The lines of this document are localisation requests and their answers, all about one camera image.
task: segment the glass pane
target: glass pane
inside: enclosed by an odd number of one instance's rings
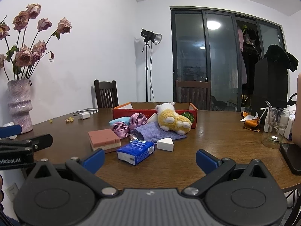
[[[211,110],[237,107],[237,45],[232,18],[206,13],[211,62]]]
[[[206,50],[201,14],[176,13],[179,81],[206,81]]]
[[[268,47],[272,44],[280,46],[279,35],[276,28],[264,24],[259,24],[259,26],[262,36],[264,53],[266,53]]]

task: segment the yellow plush toy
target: yellow plush toy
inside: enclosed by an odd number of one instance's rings
[[[175,112],[174,102],[164,103],[156,106],[158,112],[158,123],[164,131],[175,131],[184,135],[191,130],[191,121]]]

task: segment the studio light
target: studio light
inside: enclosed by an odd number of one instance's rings
[[[152,31],[146,31],[142,29],[141,36],[144,37],[144,42],[148,43],[148,41],[152,41],[155,45],[159,44],[162,40],[161,34],[155,34]]]
[[[221,24],[217,21],[208,21],[207,22],[208,30],[217,30],[219,27],[221,27]]]
[[[146,102],[148,102],[148,94],[147,94],[147,71],[148,71],[148,65],[147,65],[147,47],[149,46],[148,42],[152,41],[155,45],[157,45],[162,40],[162,35],[161,34],[155,34],[152,31],[146,31],[146,30],[142,29],[141,36],[144,37],[144,42],[145,42],[145,80],[146,80],[145,85],[146,85]],[[152,58],[153,58],[152,57],[152,53],[151,53],[151,57],[150,57],[150,65],[151,65]]]

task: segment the dried rose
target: dried rose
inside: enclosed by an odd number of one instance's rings
[[[23,48],[17,52],[16,55],[16,66],[29,66],[32,64],[33,54],[29,48],[24,44]]]
[[[6,24],[0,25],[0,40],[4,37],[9,36],[8,31],[10,30],[9,26]]]
[[[32,51],[42,55],[46,51],[46,49],[46,43],[44,41],[39,41],[33,46]]]
[[[4,54],[0,54],[0,69],[4,67],[5,60],[6,60],[6,56]]]
[[[38,21],[37,29],[38,31],[43,31],[43,30],[47,30],[51,26],[52,23],[48,19],[40,19]]]
[[[72,29],[71,23],[65,17],[60,20],[58,23],[58,32],[59,34],[69,33]]]
[[[20,12],[19,15],[14,18],[13,24],[15,25],[14,30],[16,31],[21,31],[26,28],[28,24],[28,13],[26,11]]]
[[[38,61],[41,58],[41,55],[38,52],[33,52],[33,60],[31,61],[31,64],[34,64],[36,61]]]
[[[49,59],[49,63],[53,62],[53,59],[55,58],[55,55],[53,52],[50,53],[50,59]]]
[[[39,16],[41,11],[41,5],[40,4],[28,4],[26,12],[28,13],[28,19],[35,19],[37,16]]]

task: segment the red cardboard box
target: red cardboard box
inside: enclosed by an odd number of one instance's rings
[[[155,107],[163,103],[125,103],[123,105],[113,108],[113,118],[117,119],[120,117],[131,116],[135,113],[141,112],[150,118],[154,113],[157,113]],[[175,103],[175,111],[190,119],[192,123],[192,128],[195,128],[197,125],[198,109],[192,103]]]

